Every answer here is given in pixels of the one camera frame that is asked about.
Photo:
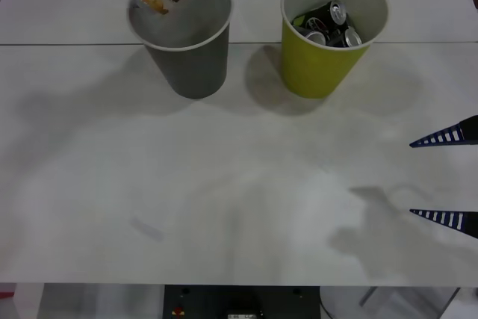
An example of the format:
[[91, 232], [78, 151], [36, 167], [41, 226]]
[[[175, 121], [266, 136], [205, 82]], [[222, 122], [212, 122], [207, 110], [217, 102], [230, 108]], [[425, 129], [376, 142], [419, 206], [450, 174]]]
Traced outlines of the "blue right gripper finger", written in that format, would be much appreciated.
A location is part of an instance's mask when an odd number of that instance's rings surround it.
[[478, 213], [476, 211], [435, 211], [411, 208], [409, 212], [472, 238], [478, 238]]
[[469, 117], [459, 123], [428, 134], [409, 144], [411, 148], [433, 146], [477, 145], [478, 116]]

